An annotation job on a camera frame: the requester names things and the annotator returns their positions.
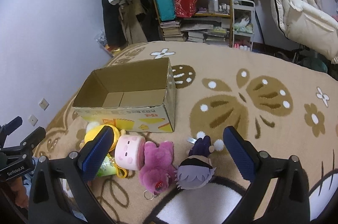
beige blanket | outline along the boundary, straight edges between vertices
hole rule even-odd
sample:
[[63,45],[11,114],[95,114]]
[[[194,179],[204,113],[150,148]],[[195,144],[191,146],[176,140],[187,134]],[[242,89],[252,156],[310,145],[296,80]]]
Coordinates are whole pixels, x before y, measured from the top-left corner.
[[[174,165],[192,147],[188,137],[210,135],[218,151],[211,155],[216,170],[212,183],[198,190],[170,191],[152,201],[143,197],[137,173],[93,181],[92,191],[118,223],[222,223],[248,186],[222,142],[228,125],[271,156],[300,158],[311,189],[311,217],[326,206],[338,187],[338,83],[312,71],[266,55],[214,45],[152,42],[128,47],[109,65],[169,57],[179,70],[176,84],[175,132],[147,133],[147,140],[174,142]],[[72,99],[47,127],[36,156],[62,158],[79,150],[87,123],[72,109]],[[271,197],[256,214],[262,215]]]

wall socket plate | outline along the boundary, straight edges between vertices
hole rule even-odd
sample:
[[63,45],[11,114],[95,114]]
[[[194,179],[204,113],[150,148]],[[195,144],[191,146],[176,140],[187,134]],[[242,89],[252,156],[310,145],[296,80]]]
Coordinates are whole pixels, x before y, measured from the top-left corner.
[[41,102],[39,103],[39,106],[43,109],[43,110],[46,110],[46,108],[48,108],[49,106],[49,103],[46,101],[45,98],[43,98],[41,100]]
[[28,121],[32,124],[32,126],[35,126],[36,123],[38,122],[38,119],[32,114],[29,118]]

white wall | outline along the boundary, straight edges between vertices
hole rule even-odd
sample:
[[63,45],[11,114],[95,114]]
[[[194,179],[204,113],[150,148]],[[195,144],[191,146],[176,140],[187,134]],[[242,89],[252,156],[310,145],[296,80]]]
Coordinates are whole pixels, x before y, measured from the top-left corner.
[[[0,0],[0,124],[23,118],[6,146],[46,127],[89,73],[109,60],[94,40],[101,29],[101,0]],[[43,97],[46,111],[38,105]],[[35,128],[30,114],[38,118]]]

open cardboard box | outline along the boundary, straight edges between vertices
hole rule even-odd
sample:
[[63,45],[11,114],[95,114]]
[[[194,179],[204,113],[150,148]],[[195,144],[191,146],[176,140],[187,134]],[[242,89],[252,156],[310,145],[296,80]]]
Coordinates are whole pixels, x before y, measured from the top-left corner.
[[73,107],[86,121],[134,132],[173,132],[176,87],[169,58],[94,70]]

teal bag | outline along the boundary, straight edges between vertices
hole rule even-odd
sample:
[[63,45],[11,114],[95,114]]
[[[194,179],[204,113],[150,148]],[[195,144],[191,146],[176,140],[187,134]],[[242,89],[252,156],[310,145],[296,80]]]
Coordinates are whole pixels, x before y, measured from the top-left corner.
[[176,18],[174,0],[156,0],[161,21],[171,21]]

